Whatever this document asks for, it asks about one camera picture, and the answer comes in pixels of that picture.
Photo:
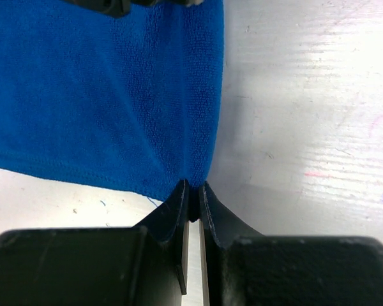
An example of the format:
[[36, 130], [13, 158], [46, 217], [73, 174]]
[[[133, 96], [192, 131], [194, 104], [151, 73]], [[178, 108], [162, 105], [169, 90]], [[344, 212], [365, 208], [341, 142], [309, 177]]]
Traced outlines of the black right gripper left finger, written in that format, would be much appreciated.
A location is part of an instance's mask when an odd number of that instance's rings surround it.
[[178, 182], [132, 227], [0, 234], [0, 305], [180, 305], [189, 191]]

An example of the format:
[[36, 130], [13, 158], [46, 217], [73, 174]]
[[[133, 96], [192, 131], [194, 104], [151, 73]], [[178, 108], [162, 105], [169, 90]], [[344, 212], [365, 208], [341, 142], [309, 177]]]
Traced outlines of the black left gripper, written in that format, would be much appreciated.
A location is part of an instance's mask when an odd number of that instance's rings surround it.
[[132, 8], [153, 10], [155, 7], [176, 7], [190, 19], [204, 16], [204, 1], [63, 1], [64, 14], [77, 18], [120, 19], [131, 13]]

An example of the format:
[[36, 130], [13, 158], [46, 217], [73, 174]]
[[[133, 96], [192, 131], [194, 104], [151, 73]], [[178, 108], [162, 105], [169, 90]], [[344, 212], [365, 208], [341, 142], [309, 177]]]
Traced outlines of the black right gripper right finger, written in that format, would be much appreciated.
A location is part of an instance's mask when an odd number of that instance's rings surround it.
[[205, 305], [383, 305], [383, 244], [265, 236], [199, 188]]

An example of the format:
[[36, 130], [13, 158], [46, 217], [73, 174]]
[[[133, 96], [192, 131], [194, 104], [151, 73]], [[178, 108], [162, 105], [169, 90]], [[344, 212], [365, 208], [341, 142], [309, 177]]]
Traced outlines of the blue microfiber towel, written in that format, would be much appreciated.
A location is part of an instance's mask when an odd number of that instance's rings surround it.
[[0, 1], [0, 168], [165, 200], [207, 179], [222, 92], [221, 1]]

